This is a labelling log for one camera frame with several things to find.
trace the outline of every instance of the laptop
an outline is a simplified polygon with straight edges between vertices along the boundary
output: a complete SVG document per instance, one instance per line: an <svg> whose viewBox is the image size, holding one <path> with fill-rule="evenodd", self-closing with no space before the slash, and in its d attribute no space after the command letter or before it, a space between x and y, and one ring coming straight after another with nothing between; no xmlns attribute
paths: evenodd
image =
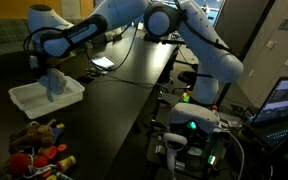
<svg viewBox="0 0 288 180"><path fill-rule="evenodd" d="M288 77L281 77L247 127L273 148L288 133Z"/></svg>

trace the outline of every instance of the green light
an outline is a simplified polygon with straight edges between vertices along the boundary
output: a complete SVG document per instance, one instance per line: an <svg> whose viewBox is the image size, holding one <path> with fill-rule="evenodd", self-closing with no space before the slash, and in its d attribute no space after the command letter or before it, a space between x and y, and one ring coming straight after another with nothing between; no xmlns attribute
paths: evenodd
<svg viewBox="0 0 288 180"><path fill-rule="evenodd" d="M190 101L190 95L188 95L187 93L183 93L182 101L188 103Z"/></svg>
<svg viewBox="0 0 288 180"><path fill-rule="evenodd" d="M215 161L215 156L210 155L208 157L207 163L213 165L214 161Z"/></svg>
<svg viewBox="0 0 288 180"><path fill-rule="evenodd" d="M190 122L190 123L187 124L187 127L195 130L196 129L196 124L195 124L195 122Z"/></svg>

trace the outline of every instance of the black table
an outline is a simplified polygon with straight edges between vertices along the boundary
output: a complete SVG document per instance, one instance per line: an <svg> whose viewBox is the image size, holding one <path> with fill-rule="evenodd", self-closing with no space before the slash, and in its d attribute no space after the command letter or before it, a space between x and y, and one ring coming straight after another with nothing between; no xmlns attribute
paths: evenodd
<svg viewBox="0 0 288 180"><path fill-rule="evenodd" d="M89 55L108 56L121 63L129 50L132 38L114 44L90 49ZM163 70L173 45L146 42L136 38L124 65L109 74L124 80L155 84ZM76 79L90 67L84 53L64 62L60 70ZM0 79L0 167L10 156L8 137L29 122L24 112L17 109L9 98L8 90L34 82L30 73ZM97 77L85 87L81 102L35 119L46 123L52 118L65 125L60 143L67 144L64 155L74 155L77 165L70 176L74 179L104 179L130 128L144 106L153 85L145 88Z"/></svg>

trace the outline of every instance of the keyboard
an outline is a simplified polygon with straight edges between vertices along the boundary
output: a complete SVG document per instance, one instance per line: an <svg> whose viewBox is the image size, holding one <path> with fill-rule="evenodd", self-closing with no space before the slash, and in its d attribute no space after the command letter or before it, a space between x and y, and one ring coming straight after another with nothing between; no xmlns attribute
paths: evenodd
<svg viewBox="0 0 288 180"><path fill-rule="evenodd" d="M288 129L281 130L278 132L274 132L272 134L266 135L266 140L269 141L271 144L277 144L286 134L288 133Z"/></svg>

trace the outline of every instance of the toy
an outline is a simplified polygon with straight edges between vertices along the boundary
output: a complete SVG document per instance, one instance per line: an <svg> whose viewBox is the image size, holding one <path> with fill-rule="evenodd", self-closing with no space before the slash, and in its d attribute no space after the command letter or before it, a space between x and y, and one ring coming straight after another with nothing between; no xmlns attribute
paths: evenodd
<svg viewBox="0 0 288 180"><path fill-rule="evenodd" d="M29 165L32 164L32 159L25 153L16 153L6 160L6 173L13 177L20 177L29 172Z"/></svg>
<svg viewBox="0 0 288 180"><path fill-rule="evenodd" d="M76 160L74 156L70 156L66 159L62 159L61 161L56 163L57 168L60 172L65 172L68 168L76 164Z"/></svg>
<svg viewBox="0 0 288 180"><path fill-rule="evenodd" d="M38 150L38 154L45 155L47 159L53 159L57 154L57 147L56 146L51 146L49 148L41 147Z"/></svg>
<svg viewBox="0 0 288 180"><path fill-rule="evenodd" d="M51 147L53 142L52 119L47 125L32 125L10 137L9 153L15 154L27 146Z"/></svg>

